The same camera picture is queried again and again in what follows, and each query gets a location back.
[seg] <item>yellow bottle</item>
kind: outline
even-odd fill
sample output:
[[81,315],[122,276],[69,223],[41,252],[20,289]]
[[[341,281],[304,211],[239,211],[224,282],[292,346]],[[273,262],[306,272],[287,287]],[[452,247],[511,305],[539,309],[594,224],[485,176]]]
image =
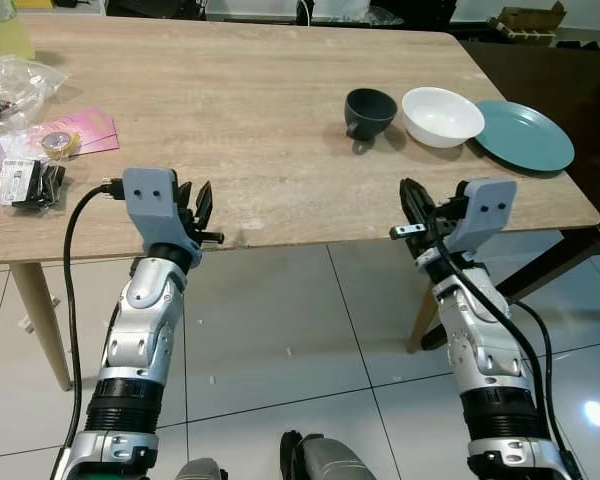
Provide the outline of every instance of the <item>yellow bottle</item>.
[[36,55],[12,0],[0,0],[0,53],[25,58]]

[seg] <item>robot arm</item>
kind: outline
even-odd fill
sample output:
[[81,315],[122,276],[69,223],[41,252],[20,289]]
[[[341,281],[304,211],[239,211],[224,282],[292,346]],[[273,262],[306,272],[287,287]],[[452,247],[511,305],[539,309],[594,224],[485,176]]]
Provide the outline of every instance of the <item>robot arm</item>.
[[551,441],[540,414],[544,405],[536,408],[533,403],[517,342],[449,268],[429,228],[438,227],[464,276],[509,319],[506,300],[473,255],[506,226],[515,190],[508,179],[461,182],[455,197],[436,208],[422,186],[403,180],[400,196],[411,225],[394,227],[390,235],[406,239],[417,268],[434,284],[471,438],[470,469],[481,479],[571,480],[579,472],[571,454],[560,452]]
[[224,240],[204,232],[213,208],[209,183],[193,214],[186,208],[191,185],[178,188],[171,170],[129,168],[114,182],[114,198],[126,200],[147,257],[120,294],[85,429],[60,452],[53,480],[146,478],[158,453],[155,431],[186,274],[200,263],[202,242]]

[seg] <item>green plate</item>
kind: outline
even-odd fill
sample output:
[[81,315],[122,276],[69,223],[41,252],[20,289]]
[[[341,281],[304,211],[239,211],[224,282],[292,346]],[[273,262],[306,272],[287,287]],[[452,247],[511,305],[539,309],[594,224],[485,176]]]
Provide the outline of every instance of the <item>green plate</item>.
[[476,140],[505,162],[536,172],[558,172],[573,161],[571,140],[541,113],[500,100],[476,106],[485,122]]

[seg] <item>white bowl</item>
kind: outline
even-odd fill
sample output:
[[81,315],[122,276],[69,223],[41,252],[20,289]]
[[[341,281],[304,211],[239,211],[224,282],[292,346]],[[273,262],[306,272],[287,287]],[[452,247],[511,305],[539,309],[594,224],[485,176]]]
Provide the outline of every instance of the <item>white bowl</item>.
[[402,111],[411,136],[431,147],[455,147],[484,129],[478,107],[442,88],[421,87],[407,92]]

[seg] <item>tape roll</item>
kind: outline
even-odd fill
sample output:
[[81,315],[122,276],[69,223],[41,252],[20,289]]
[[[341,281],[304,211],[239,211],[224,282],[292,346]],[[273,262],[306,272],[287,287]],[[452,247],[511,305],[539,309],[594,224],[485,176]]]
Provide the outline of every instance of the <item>tape roll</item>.
[[69,135],[66,132],[53,132],[46,135],[42,142],[42,148],[52,160],[58,160],[64,156],[70,156],[78,148],[80,135],[77,133]]

